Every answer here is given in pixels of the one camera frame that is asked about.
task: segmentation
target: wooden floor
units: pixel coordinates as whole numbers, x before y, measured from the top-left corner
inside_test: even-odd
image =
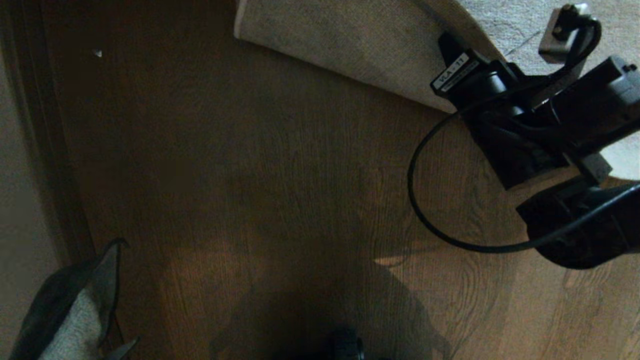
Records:
[[[340,325],[369,359],[640,357],[640,256],[567,271],[419,224],[406,166],[442,113],[235,40],[232,0],[42,4],[93,240],[131,244],[134,359],[271,359]],[[504,192],[461,124],[418,178],[443,229],[496,245],[553,181]]]

